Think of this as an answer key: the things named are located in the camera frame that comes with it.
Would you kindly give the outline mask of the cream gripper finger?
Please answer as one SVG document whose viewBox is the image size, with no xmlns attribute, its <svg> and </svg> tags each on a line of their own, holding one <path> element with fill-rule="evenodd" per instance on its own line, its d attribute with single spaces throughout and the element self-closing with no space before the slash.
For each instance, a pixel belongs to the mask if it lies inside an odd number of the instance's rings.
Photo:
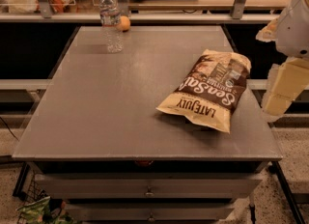
<svg viewBox="0 0 309 224">
<path fill-rule="evenodd" d="M 273 64 L 262 99 L 263 111 L 269 116 L 282 116 L 308 85 L 307 59 L 288 57 L 281 65 Z"/>
</svg>

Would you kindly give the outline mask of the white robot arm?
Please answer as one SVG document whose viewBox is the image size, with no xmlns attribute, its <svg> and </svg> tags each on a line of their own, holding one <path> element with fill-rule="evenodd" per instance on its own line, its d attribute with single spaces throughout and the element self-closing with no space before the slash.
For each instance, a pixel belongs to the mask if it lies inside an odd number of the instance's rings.
<svg viewBox="0 0 309 224">
<path fill-rule="evenodd" d="M 276 121 L 309 85 L 309 0 L 291 0 L 256 39 L 275 42 L 276 50 L 287 56 L 284 63 L 273 64 L 269 70 L 262 99 L 265 118 Z"/>
</svg>

